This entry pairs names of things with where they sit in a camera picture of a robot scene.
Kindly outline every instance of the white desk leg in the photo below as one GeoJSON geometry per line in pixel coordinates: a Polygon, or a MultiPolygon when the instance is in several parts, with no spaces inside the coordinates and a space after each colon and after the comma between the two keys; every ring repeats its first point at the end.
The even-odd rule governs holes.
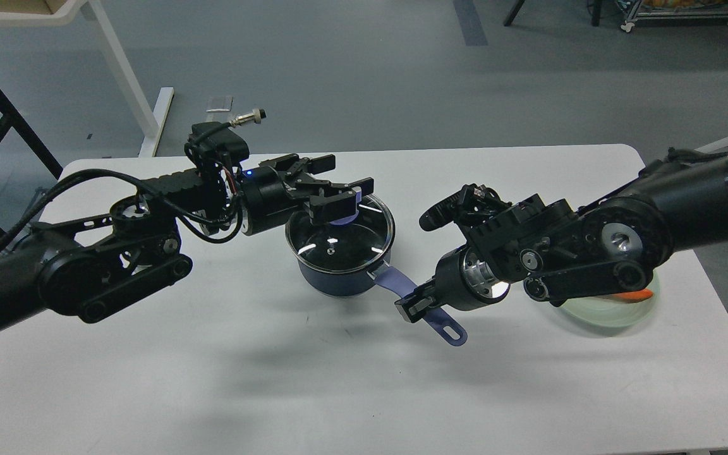
{"type": "MultiPolygon", "coordinates": [[[[103,52],[106,63],[109,65],[119,89],[125,96],[125,100],[128,101],[131,112],[133,112],[134,118],[139,123],[139,127],[145,133],[145,141],[150,140],[151,142],[155,141],[155,143],[158,143],[159,136],[162,132],[162,124],[159,122],[159,118],[154,116],[154,112],[150,111],[148,100],[145,98],[145,94],[139,86],[139,81],[136,79],[137,76],[133,74],[131,64],[125,56],[121,44],[119,44],[109,17],[103,9],[103,4],[100,0],[89,0],[81,6],[80,11],[83,17],[93,24],[99,47],[103,52]]],[[[165,96],[162,96],[162,93],[160,93],[159,100],[162,101],[162,107],[159,105],[159,100],[157,100],[156,107],[159,107],[159,109],[167,109],[170,106],[169,99],[167,101],[162,100],[165,97],[173,97],[173,90],[170,89],[170,93],[165,94],[165,96]]],[[[164,120],[166,116],[167,112],[160,116],[160,118],[164,120]]]]}
{"type": "Polygon", "coordinates": [[[167,121],[171,101],[173,101],[173,87],[162,87],[159,90],[159,98],[156,98],[156,106],[154,107],[154,118],[159,125],[159,132],[152,138],[145,136],[142,147],[139,149],[139,158],[153,158],[156,156],[156,149],[159,148],[159,139],[162,138],[162,129],[164,129],[164,122],[167,121]]]}

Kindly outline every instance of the cardboard box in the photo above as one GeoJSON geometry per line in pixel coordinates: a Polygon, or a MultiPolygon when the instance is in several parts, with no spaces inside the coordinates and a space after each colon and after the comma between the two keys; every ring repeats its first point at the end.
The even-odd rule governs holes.
{"type": "Polygon", "coordinates": [[[66,0],[0,0],[0,12],[53,15],[66,0]]]}

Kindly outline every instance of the metal shelf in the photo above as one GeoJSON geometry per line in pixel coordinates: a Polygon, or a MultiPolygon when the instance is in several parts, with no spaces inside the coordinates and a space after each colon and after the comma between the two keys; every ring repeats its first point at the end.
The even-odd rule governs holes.
{"type": "Polygon", "coordinates": [[[617,0],[625,19],[621,28],[630,32],[638,20],[688,20],[688,18],[728,18],[728,4],[697,6],[696,8],[654,8],[643,0],[617,0]]]}

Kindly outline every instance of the screw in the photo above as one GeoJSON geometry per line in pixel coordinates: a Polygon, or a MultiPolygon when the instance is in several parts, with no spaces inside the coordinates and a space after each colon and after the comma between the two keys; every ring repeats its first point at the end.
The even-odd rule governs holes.
{"type": "Polygon", "coordinates": [[[179,241],[174,238],[165,239],[162,243],[162,252],[165,254],[173,254],[179,250],[179,241]]]}

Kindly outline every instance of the white table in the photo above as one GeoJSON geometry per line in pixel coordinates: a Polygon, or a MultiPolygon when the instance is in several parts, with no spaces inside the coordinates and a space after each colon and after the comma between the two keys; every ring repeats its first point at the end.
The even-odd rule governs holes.
{"type": "MultiPolygon", "coordinates": [[[[253,155],[252,167],[271,155],[253,155]]],[[[416,282],[463,243],[418,216],[463,183],[573,207],[636,175],[627,146],[352,152],[333,181],[375,178],[392,264],[416,282]]],[[[184,158],[78,161],[140,178],[184,158]]],[[[113,179],[64,194],[43,220],[104,212],[113,179]]],[[[696,256],[658,269],[655,311],[600,333],[514,286],[450,313],[453,348],[373,288],[336,299],[300,276],[283,230],[208,245],[193,273],[95,325],[44,312],[0,333],[0,453],[631,453],[728,447],[728,316],[696,256]]]]}
{"type": "Polygon", "coordinates": [[[167,120],[167,112],[173,101],[173,87],[162,87],[159,90],[159,97],[156,98],[156,104],[151,110],[100,0],[66,0],[63,6],[51,15],[0,11],[0,27],[66,25],[72,22],[79,11],[92,24],[99,49],[103,52],[103,57],[114,75],[119,90],[128,102],[134,118],[145,135],[138,155],[141,157],[156,155],[159,139],[162,137],[162,129],[167,120]]]}

